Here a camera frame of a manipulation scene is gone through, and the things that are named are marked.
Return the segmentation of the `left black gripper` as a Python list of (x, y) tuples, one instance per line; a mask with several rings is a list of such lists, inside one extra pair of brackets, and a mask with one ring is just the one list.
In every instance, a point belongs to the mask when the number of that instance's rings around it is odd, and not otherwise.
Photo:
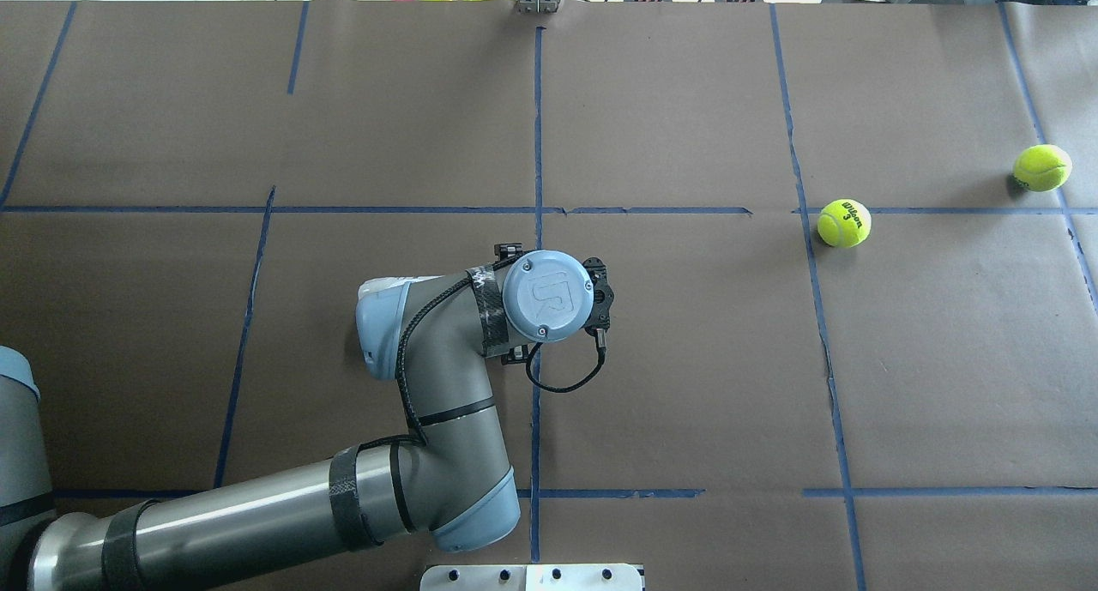
[[(497, 255), (498, 263), (507, 260), (509, 258), (518, 258), (525, 254), (524, 246), (522, 243), (498, 243), (495, 244), (495, 255)], [(519, 365), (529, 361), (530, 355), (533, 355), (533, 344), (530, 342), (525, 342), (520, 346), (513, 347), (503, 355), (498, 360), (502, 365)]]

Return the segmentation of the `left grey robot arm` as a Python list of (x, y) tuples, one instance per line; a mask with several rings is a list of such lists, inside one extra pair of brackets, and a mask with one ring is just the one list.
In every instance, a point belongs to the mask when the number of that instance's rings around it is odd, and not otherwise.
[(504, 539), (519, 504), (486, 361), (530, 370), (544, 344), (584, 330), (603, 365), (614, 291), (596, 257), (520, 244), (498, 244), (497, 256), (449, 277), (360, 286), (362, 356), (396, 384), (403, 434), (105, 518), (56, 513), (40, 388), (5, 347), (4, 590), (205, 590), (418, 532), (440, 551)]

